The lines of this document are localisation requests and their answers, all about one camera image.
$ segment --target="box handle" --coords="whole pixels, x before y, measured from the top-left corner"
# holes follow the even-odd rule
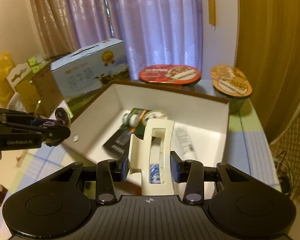
[[[174,121],[149,119],[143,140],[131,135],[129,147],[130,172],[141,172],[141,190],[143,195],[174,195],[171,167],[170,147]],[[161,138],[160,145],[160,180],[161,184],[150,183],[150,149],[152,136]]]
[[[92,49],[92,48],[94,48],[94,47],[96,47],[96,46],[98,46],[98,45],[91,45],[91,46],[86,46],[86,47],[83,47],[83,48],[81,48],[81,49],[78,49],[77,51],[75,51],[74,53],[72,53],[72,54],[70,55],[70,57],[73,57],[73,56],[75,56],[75,55],[78,55],[79,53],[81,53],[81,52],[83,52],[83,51],[85,51],[85,50]]]

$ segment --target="brown curtain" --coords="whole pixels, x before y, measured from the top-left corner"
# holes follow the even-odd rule
[[[79,48],[67,0],[30,0],[45,53],[55,56]]]
[[[239,24],[236,66],[271,142],[300,101],[300,0],[240,0]]]

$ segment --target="sticker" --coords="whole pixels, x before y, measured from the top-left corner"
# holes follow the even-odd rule
[[[144,126],[147,125],[147,122],[149,119],[168,119],[168,116],[165,112],[161,110],[152,110],[145,114],[145,116],[142,118],[142,124]]]
[[[200,80],[198,69],[186,65],[153,65],[140,71],[139,78],[144,82],[186,85]]]
[[[107,66],[109,63],[115,63],[113,52],[111,50],[106,50],[102,54],[102,61],[105,63],[105,66]]]
[[[252,87],[239,69],[227,65],[217,65],[211,68],[213,86],[220,92],[234,96],[247,97],[252,93]]]

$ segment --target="gift box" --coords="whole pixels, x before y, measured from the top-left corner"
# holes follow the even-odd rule
[[[103,85],[129,79],[124,44],[117,39],[81,48],[53,62],[51,71],[73,113]]]

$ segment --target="open box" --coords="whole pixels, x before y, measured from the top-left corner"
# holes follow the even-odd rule
[[[103,144],[119,129],[123,115],[134,107],[160,109],[175,121],[175,126],[185,126],[197,160],[204,166],[215,167],[222,161],[228,129],[228,101],[151,84],[116,81],[103,87],[74,116],[71,135],[64,143],[94,163],[112,159]],[[175,141],[171,143],[171,150],[178,153]],[[140,185],[141,174],[129,174],[127,180]],[[184,183],[175,184],[174,188],[182,197]],[[205,183],[205,198],[212,197],[213,192],[213,182]]]

